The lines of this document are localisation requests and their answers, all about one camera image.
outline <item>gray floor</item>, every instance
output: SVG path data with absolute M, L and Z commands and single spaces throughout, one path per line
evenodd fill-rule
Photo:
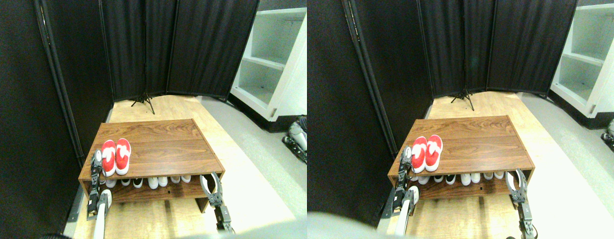
M 245 114 L 214 98 L 197 97 L 252 160 L 295 217 L 307 214 L 307 165 L 280 141 L 284 133 L 259 128 Z
M 579 125 L 564 110 L 533 94 L 518 95 L 564 150 L 614 218 L 614 153 L 600 139 L 605 130 L 589 130 Z M 570 200 L 575 200 L 574 193 L 571 192 Z

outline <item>white shelf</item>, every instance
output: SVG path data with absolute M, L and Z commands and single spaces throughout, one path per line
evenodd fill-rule
M 243 60 L 245 61 L 249 61 L 252 63 L 256 63 L 256 64 L 260 64 L 263 66 L 267 66 L 269 68 L 274 68 L 276 70 L 282 71 L 285 68 L 284 64 L 278 63 L 278 62 L 273 62 L 273 61 L 268 61 L 266 59 L 261 59 L 259 57 L 248 57 L 248 56 L 244 56 Z
M 606 10 L 606 9 L 611 9 L 611 8 L 614 8 L 614 3 L 591 5 L 591 6 L 578 6 L 576 10 L 577 11 L 593 11 L 593 10 Z
M 571 59 L 575 59 L 578 61 L 583 61 L 586 63 L 590 63 L 593 64 L 595 66 L 603 66 L 603 60 L 600 59 L 596 59 L 594 57 L 589 57 L 587 55 L 582 55 L 582 54 L 576 54 L 576 53 L 564 53 L 565 57 L 569 57 Z
M 279 18 L 281 20 L 287 21 L 302 21 L 307 13 L 307 8 L 291 8 L 291 9 L 278 9 L 278 10 L 268 10 L 268 11 L 259 11 L 256 13 L 256 17 L 273 17 Z

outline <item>wooden shelf top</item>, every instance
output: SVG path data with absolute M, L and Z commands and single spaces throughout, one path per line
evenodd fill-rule
M 109 179 L 202 175 L 225 169 L 193 119 L 102 123 L 93 141 L 80 181 L 90 181 L 90 159 L 108 139 L 130 142 L 130 168 Z
M 416 120 L 389 170 L 389 180 L 394 185 L 402 149 L 419 136 L 428 138 L 433 134 L 440 136 L 444 145 L 439 166 L 436 171 L 424 170 L 417 176 L 535 168 L 508 116 Z

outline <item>lower shelf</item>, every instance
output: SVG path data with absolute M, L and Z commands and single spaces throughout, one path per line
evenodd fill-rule
M 90 193 L 90 181 L 83 183 L 87 189 L 84 193 Z M 110 188 L 106 187 L 105 184 L 100 185 L 100 191 L 104 189 Z M 143 185 L 138 189 L 134 188 L 132 183 L 128 186 L 124 186 L 119 180 L 110 191 L 112 192 L 113 203 L 169 200 L 172 198 L 207 198 L 207 195 L 205 195 L 201 187 L 201 180 L 198 175 L 193 175 L 189 183 L 180 181 L 178 184 L 174 184 L 170 178 L 168 178 L 168 185 L 166 185 L 166 187 L 159 186 L 157 189 L 150 189 L 146 178 L 143 178 Z
M 512 173 L 514 180 L 514 186 L 517 189 L 517 177 L 515 173 Z M 506 185 L 506 178 L 497 179 L 493 177 L 491 180 L 486 180 L 484 175 L 481 175 L 479 183 L 474 184 L 471 182 L 469 185 L 462 185 L 460 175 L 455 177 L 455 183 L 448 185 L 446 183 L 446 177 L 442 182 L 435 182 L 431 177 L 427 184 L 421 185 L 417 181 L 409 184 L 409 187 L 415 185 L 420 189 L 420 199 L 436 199 L 436 198 L 463 198 L 465 196 L 484 196 L 490 194 L 510 194 Z

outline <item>wooden floor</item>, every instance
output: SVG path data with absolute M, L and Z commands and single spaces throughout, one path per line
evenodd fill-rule
M 514 93 L 486 92 L 468 102 L 434 101 L 430 119 L 508 115 L 535 164 L 528 187 L 533 223 L 543 239 L 611 238 L 614 220 L 561 148 Z M 391 218 L 388 232 L 398 217 Z M 505 195 L 421 200 L 407 235 L 425 239 L 520 238 L 518 214 Z
M 225 167 L 221 180 L 223 199 L 236 232 L 294 219 L 269 182 L 214 118 L 191 96 L 153 98 L 156 115 L 149 105 L 131 101 L 114 104 L 110 122 L 194 119 L 216 156 Z M 95 221 L 86 221 L 86 198 L 82 203 L 76 239 L 93 237 Z M 114 203 L 106 218 L 107 239 L 168 239 L 215 234 L 213 209 L 200 213 L 194 199 Z

